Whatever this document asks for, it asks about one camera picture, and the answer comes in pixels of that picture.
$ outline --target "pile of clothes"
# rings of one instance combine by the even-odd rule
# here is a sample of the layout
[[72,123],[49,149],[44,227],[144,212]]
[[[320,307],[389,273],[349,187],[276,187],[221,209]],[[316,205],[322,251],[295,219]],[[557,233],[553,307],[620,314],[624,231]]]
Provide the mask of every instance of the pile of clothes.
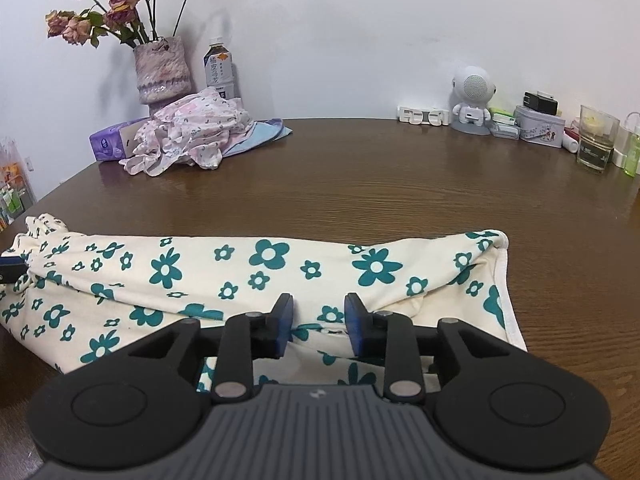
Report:
[[281,119],[252,120],[242,101],[223,99],[213,88],[188,95],[156,112],[137,132],[133,156],[120,161],[125,171],[149,176],[170,165],[215,170],[222,158],[256,148],[291,133]]

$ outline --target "folded cloth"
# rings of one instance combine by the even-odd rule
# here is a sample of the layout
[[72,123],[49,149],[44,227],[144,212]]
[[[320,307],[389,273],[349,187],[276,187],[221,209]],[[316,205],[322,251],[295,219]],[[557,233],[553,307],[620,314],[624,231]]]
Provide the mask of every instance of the folded cloth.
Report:
[[227,148],[222,156],[238,155],[239,153],[248,152],[266,142],[286,137],[290,133],[291,129],[284,126],[282,119],[270,119],[263,123],[255,123],[251,136]]
[[[0,290],[0,324],[62,372],[183,317],[221,326],[295,299],[285,356],[257,360],[255,381],[382,385],[383,368],[353,360],[344,296],[414,324],[457,317],[525,349],[506,287],[508,240],[484,230],[363,246],[291,238],[87,236],[48,214],[27,217],[4,255],[28,272]],[[210,387],[215,358],[200,390]]]
[[136,133],[125,171],[156,176],[174,163],[214,170],[228,147],[251,136],[254,121],[239,98],[226,100],[214,88],[188,95],[156,112]]

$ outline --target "black label on glass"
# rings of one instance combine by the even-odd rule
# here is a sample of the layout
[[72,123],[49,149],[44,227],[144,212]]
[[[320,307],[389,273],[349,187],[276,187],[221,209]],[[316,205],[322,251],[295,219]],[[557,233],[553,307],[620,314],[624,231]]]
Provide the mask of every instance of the black label on glass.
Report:
[[580,146],[578,147],[578,158],[584,162],[588,162],[597,168],[603,168],[607,165],[611,150],[606,150],[591,144],[586,139],[580,139]]

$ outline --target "crumpled pink cloth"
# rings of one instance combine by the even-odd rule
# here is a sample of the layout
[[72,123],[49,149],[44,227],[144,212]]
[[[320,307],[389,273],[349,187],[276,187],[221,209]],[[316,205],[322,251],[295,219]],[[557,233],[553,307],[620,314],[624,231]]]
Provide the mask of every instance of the crumpled pink cloth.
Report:
[[161,174],[174,163],[215,170],[222,153],[251,136],[254,120],[242,101],[213,88],[165,106],[136,133],[133,156],[120,161],[129,174]]

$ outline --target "purple tissue package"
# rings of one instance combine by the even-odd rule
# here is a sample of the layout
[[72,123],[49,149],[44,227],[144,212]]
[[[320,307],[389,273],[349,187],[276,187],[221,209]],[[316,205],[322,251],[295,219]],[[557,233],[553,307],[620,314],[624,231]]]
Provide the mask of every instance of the purple tissue package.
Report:
[[134,121],[126,121],[114,126],[109,126],[89,136],[89,142],[91,142],[91,148],[94,150],[95,160],[101,162],[103,160],[129,158],[134,148],[131,142],[139,127],[134,129],[128,128],[126,134],[124,134],[124,132],[121,134],[121,130],[137,123],[140,123],[140,126],[142,126],[147,120],[148,119],[136,119]]

